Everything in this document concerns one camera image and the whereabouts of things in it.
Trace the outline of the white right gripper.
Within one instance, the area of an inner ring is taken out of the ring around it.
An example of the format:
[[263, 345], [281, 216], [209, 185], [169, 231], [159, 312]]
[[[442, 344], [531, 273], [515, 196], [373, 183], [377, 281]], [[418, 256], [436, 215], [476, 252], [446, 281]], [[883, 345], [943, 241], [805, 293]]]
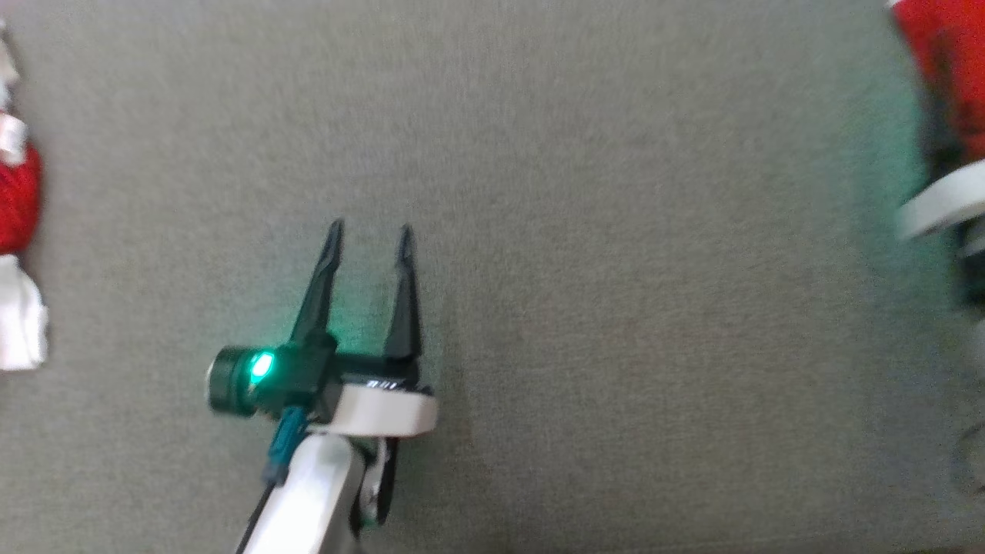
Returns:
[[985, 309], [985, 159], [930, 183], [897, 211], [901, 239], [954, 230], [963, 297]]

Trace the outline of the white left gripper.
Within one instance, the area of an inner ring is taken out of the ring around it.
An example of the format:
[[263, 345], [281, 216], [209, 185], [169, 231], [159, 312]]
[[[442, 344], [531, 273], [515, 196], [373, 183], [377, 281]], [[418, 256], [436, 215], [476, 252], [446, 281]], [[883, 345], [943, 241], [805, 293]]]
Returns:
[[[332, 222], [289, 343], [299, 349], [338, 348], [329, 331], [334, 280], [342, 258], [344, 220]], [[416, 358], [422, 354], [421, 305], [416, 283], [416, 241], [411, 225], [401, 228], [396, 250], [398, 286], [385, 357], [338, 354], [329, 379], [314, 400], [310, 419], [336, 435], [409, 438], [431, 432], [439, 420], [439, 400], [421, 386]]]

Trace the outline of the red cloth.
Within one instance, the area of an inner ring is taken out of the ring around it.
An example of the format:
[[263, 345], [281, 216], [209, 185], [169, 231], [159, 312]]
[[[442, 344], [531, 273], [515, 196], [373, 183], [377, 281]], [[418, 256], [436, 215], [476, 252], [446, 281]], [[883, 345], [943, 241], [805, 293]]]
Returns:
[[933, 98], [951, 148], [985, 160], [985, 0], [884, 0]]

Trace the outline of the red white-striped shorts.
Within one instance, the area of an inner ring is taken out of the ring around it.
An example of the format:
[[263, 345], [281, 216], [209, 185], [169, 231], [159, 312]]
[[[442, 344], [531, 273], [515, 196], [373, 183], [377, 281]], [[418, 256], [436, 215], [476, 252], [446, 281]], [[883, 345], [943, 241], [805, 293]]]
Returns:
[[47, 359], [48, 309], [20, 255], [40, 218], [42, 159], [13, 112], [20, 73], [0, 18], [0, 372], [25, 372]]

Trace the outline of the large grey fabric sofa seat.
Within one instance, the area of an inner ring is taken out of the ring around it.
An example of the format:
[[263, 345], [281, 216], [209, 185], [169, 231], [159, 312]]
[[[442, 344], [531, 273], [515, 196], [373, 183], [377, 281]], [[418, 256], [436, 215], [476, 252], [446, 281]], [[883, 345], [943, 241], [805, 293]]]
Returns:
[[226, 344], [376, 351], [416, 232], [439, 427], [369, 554], [985, 542], [985, 419], [886, 0], [0, 0], [50, 357], [0, 376], [0, 554], [231, 554]]

